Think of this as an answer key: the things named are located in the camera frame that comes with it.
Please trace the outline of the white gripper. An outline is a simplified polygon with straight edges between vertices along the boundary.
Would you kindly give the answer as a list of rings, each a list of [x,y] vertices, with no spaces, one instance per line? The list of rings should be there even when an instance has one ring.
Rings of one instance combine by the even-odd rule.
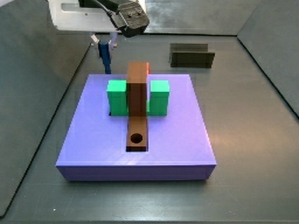
[[[140,3],[145,12],[145,0],[132,0]],[[51,20],[61,31],[109,32],[109,49],[117,47],[117,32],[107,13],[100,8],[80,8],[79,0],[48,0]],[[92,46],[99,55],[99,38],[91,35]]]

